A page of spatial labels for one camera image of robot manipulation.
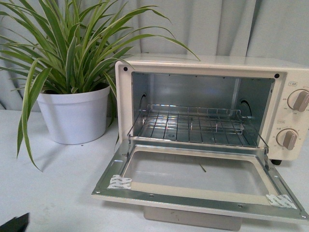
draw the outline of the white table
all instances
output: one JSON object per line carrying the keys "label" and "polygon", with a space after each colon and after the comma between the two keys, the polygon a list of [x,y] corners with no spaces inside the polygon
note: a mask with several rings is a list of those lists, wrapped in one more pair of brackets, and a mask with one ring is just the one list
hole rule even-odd
{"label": "white table", "polygon": [[[83,145],[61,145],[41,113],[31,113],[29,136],[37,170],[23,146],[16,160],[19,111],[0,110],[0,225],[30,212],[27,232],[218,232],[146,220],[141,206],[102,202],[91,192],[114,153],[118,127]],[[309,138],[300,157],[278,171],[309,212]],[[309,231],[309,226],[244,219],[241,232]]]}

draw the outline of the toaster oven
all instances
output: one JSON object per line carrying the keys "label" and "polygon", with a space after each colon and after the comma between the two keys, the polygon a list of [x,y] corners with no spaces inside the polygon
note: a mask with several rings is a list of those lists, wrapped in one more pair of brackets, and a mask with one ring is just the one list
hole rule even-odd
{"label": "toaster oven", "polygon": [[144,217],[237,231],[309,224],[273,163],[309,128],[309,69],[249,57],[141,54],[116,63],[120,146],[92,195]]}

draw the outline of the white flower pot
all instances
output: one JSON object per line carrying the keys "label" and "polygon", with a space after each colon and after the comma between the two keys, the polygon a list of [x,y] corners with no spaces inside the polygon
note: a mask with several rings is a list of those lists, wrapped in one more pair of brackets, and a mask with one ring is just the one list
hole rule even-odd
{"label": "white flower pot", "polygon": [[38,103],[52,139],[60,144],[82,144],[105,132],[110,87],[77,94],[41,93]]}

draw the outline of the metal wire rack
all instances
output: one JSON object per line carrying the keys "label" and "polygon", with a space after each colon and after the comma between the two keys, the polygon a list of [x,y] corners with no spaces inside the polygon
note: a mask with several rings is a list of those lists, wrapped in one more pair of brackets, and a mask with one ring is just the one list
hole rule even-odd
{"label": "metal wire rack", "polygon": [[259,147],[267,144],[240,110],[149,104],[128,136],[199,144]]}

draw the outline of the oven knob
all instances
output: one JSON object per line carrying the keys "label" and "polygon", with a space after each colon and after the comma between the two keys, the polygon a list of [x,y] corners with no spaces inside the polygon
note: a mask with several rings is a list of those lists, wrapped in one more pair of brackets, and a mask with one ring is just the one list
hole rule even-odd
{"label": "oven knob", "polygon": [[294,148],[295,142],[297,140],[297,132],[292,129],[285,129],[278,133],[277,142],[281,146],[285,147],[288,150]]}
{"label": "oven knob", "polygon": [[294,110],[304,112],[309,103],[309,92],[299,89],[288,98],[288,105]]}

